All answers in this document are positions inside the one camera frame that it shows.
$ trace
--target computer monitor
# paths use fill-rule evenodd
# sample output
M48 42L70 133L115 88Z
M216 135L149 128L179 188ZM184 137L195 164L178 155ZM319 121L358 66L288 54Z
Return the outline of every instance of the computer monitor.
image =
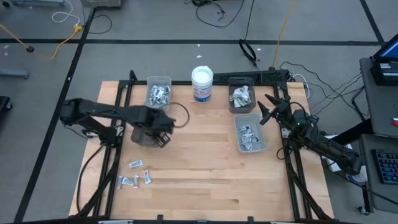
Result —
M398 62L398 34L377 51L373 58L384 62Z
M377 85L398 86L398 34L372 57L371 68Z

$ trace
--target clear plastic bin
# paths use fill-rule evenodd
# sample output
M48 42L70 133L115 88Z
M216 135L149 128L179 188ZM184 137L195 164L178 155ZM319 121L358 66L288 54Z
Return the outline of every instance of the clear plastic bin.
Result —
M238 144L238 151L242 154L261 152L267 149L267 143L264 139L264 133L262 131L262 126L260 124L260 115L257 113L251 114L239 114L235 116L235 133L236 133L236 142ZM242 133L238 131L238 128L242 125L249 125L251 131L255 136L259 138L259 142L252 143L252 149L247 151L246 148L242 145Z
M231 96L235 89L240 88L244 85L247 85L249 87L249 96L251 103L246 106L242 106L240 108L236 108L234 105L234 101L229 102L229 112L231 113L250 113L253 108L256 107L256 96L254 94L254 81L252 78L249 77L231 77L228 80L228 101L229 101L229 96Z
M166 89L167 86L170 87L170 93L167 94L167 96L169 96L169 102L171 101L171 95L172 95L172 79L170 77L148 77L147 78L147 95L145 98L145 105L150 107L150 108L163 108L163 109L167 109L167 107L165 107L165 104L163 103L154 103L153 105L150 104L149 102L149 98L150 98L150 92L152 91L152 87L154 85L157 85L159 87L163 87Z

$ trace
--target wooden table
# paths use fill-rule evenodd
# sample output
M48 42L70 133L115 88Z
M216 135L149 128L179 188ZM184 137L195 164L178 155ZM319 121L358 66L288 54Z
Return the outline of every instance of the wooden table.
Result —
M103 82L98 102L113 105L117 86L118 82ZM130 105L143 104L146 88L146 85L133 86ZM288 83L288 88L291 101L301 103L309 111L302 83ZM274 107L264 96L273 95L272 87L256 86L255 92L257 100L268 108ZM173 86L171 101L185 105L191 119L186 127L175 129L172 140L162 149L133 143L132 127L127 125L118 175L133 178L139 174L140 184L139 189L123 185L121 190L115 190L112 219L155 220L162 214L165 220L245 221L248 216L255 221L294 220L285 162L276 157L282 147L278 124L270 119L263 126L268 144L265 151L240 154L234 114L228 111L227 99L227 86L213 86L211 100L205 104L194 101L191 86ZM259 107L252 112L260 113ZM172 106L169 115L177 118L177 124L187 118L178 106ZM98 120L110 124L109 119ZM82 165L98 146L97 139L88 141ZM103 155L104 150L89 163L83 175L81 207L98 186ZM306 149L301 150L301 156L308 191L325 213L333 217L320 157ZM138 159L144 161L144 166L129 168L129 163ZM152 178L147 185L143 178L146 169ZM305 217L302 196L298 189L297 192L300 216ZM104 213L107 193L105 190L100 214ZM76 194L70 214L76 213L75 199Z

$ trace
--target keyboard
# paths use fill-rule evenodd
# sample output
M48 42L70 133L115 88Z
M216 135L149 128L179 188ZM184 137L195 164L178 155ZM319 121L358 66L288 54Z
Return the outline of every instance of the keyboard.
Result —
M382 184L398 184L398 150L372 149L371 153Z

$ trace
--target floor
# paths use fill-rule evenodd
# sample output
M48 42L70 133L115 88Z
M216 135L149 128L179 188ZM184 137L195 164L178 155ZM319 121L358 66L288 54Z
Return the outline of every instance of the floor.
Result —
M73 14L83 20L80 1L70 1ZM333 88L359 74L358 60L374 54L380 41L361 4L364 2L381 37L384 40L393 37L398 32L394 11L398 2L395 0L299 0L282 38L293 41L280 46L276 67L284 61L303 64ZM252 45L261 60L258 63L260 70L267 70L272 63L275 40L290 3L290 0L254 2L248 40L269 40ZM227 15L219 23L232 19L240 5L241 0L220 1ZM198 65L207 65L215 73L254 71L238 45L228 41L244 37L250 6L251 0L245 1L235 21L226 28L201 23L195 16L196 7L184 4L183 0L130 0L123 1L121 9L98 10L95 15L109 16L113 22L112 29L105 34L88 35L90 44L83 46L67 98L95 100L102 81L127 79L130 69L141 80L150 75L189 80L190 72ZM51 21L51 15L69 10L68 4L66 8L40 4L11 6L9 9L0 7L0 23L30 42L36 52L52 55L56 48L52 39L66 39L71 35L76 19L68 18L57 24ZM219 15L216 12L216 7L205 6L198 13L200 17L217 22ZM86 8L85 16L88 17L89 13L90 9ZM100 32L108 26L109 21L99 17L93 21L90 31ZM10 41L5 32L0 32L0 66L30 72L28 80L0 78L0 95L10 96L14 103L0 129L0 177L5 180L0 182L0 223L14 220L80 37L81 32L70 44L63 45L56 59L43 60L36 54L28 54L21 45ZM115 40L127 41L120 44ZM314 74L303 68L288 64L283 68L288 68L293 74L302 74L308 82L321 85L326 93L331 93ZM362 79L359 79L346 92L360 88L362 84ZM310 90L308 102L314 106L324 96L317 86L310 85ZM352 95L345 98L350 102ZM319 112L329 102L325 100L311 112ZM364 93L357 102L366 113ZM340 98L318 116L319 128L331 134L360 122L359 116ZM84 139L57 124L24 221L68 215L85 144ZM361 215L356 207L363 205L362 192L328 173L325 175L336 218L357 223L393 223L398 218L397 214L381 211L368 217Z

